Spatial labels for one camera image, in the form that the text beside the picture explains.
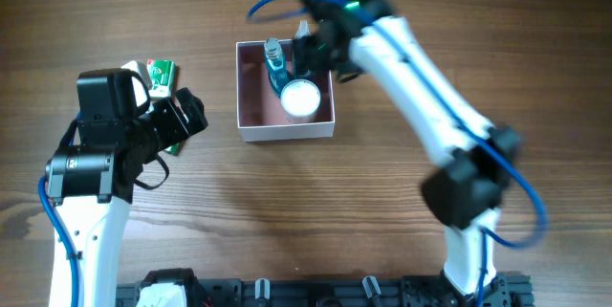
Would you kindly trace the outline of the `cotton swab round container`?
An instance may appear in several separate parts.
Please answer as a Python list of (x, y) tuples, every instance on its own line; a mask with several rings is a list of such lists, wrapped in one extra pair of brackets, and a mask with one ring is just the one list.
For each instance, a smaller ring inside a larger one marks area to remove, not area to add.
[(321, 93), (312, 81), (295, 79), (283, 88), (280, 101), (289, 123), (309, 123), (316, 117)]

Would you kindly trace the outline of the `blue mouthwash bottle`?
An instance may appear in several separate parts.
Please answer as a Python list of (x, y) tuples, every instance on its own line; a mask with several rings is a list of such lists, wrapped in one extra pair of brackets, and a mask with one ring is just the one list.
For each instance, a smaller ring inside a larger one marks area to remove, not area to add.
[(280, 41), (273, 37), (269, 38), (264, 43), (264, 55), (269, 83), (274, 93), (280, 97), (285, 86), (292, 80)]

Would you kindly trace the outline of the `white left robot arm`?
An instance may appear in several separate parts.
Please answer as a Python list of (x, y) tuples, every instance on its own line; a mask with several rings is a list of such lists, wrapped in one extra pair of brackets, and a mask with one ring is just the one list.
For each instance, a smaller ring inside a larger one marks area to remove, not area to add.
[(186, 88), (142, 107), (132, 94), (85, 100), (38, 184), (55, 229), (52, 306), (114, 305), (133, 192), (153, 187), (139, 179), (144, 166), (208, 125), (203, 103)]

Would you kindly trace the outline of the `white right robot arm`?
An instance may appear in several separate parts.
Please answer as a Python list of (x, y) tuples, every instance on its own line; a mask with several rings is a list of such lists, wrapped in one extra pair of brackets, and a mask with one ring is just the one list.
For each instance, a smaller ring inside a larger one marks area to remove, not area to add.
[(412, 126), (436, 171), (422, 196), (445, 227), (443, 275), (459, 297), (475, 298), (496, 276), (492, 247), (519, 145), (510, 128), (477, 112), (427, 56), (387, 0), (300, 0), (319, 24), (299, 61), (340, 81), (372, 76)]

